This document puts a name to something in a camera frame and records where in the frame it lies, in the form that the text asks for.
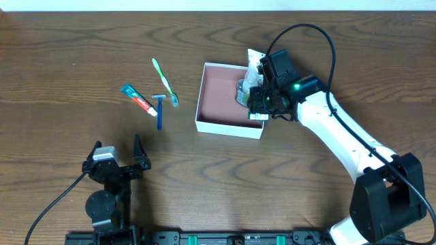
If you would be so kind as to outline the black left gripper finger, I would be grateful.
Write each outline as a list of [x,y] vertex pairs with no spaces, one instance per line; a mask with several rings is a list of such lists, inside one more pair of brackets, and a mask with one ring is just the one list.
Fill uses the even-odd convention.
[[138,134],[135,134],[133,158],[142,170],[151,169],[151,161],[142,147]]
[[88,157],[86,158],[86,161],[88,161],[88,162],[93,161],[93,155],[94,155],[95,151],[101,147],[102,147],[102,143],[99,140],[97,140],[93,149],[91,150]]

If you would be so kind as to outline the clear blue soap pump bottle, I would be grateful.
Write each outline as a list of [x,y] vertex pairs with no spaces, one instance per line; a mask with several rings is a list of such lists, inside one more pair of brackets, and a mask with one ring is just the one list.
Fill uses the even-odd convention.
[[240,79],[236,85],[236,101],[247,107],[250,89],[263,84],[263,75],[259,74],[257,67],[249,67],[245,77]]

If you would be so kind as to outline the green white soap bar pack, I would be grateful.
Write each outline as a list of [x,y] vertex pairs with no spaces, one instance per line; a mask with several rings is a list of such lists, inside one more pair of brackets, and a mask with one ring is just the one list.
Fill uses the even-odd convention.
[[265,121],[265,120],[269,119],[269,115],[268,114],[259,114],[259,113],[249,114],[248,119],[249,120],[261,120],[261,121]]

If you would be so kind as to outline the white floral lotion tube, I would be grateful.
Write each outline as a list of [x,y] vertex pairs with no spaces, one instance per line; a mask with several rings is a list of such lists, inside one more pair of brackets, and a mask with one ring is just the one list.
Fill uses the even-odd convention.
[[260,66],[260,59],[265,57],[265,54],[253,49],[247,50],[248,56],[248,70],[245,74],[245,79],[252,81],[258,78],[258,67]]

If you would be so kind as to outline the white box pink interior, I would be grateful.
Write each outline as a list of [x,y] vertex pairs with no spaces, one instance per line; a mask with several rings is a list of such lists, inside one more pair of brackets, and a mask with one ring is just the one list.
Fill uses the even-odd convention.
[[248,68],[238,65],[205,63],[195,124],[197,131],[260,139],[264,123],[248,119],[248,109],[236,101],[236,85]]

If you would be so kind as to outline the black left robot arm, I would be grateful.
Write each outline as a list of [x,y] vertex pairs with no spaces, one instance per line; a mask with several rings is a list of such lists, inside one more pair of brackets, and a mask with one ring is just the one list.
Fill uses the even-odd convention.
[[142,244],[143,231],[131,224],[131,181],[143,178],[151,168],[140,136],[135,135],[133,165],[121,167],[113,146],[96,142],[82,164],[82,172],[104,186],[90,195],[85,204],[91,218],[94,244]]

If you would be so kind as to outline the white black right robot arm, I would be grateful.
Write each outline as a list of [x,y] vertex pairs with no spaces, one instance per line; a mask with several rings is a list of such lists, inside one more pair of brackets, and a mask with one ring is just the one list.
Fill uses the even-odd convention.
[[349,217],[330,228],[334,244],[394,242],[393,234],[426,216],[422,165],[411,153],[397,155],[371,137],[337,103],[326,85],[300,76],[285,50],[249,51],[249,118],[285,117],[314,132],[354,183]]

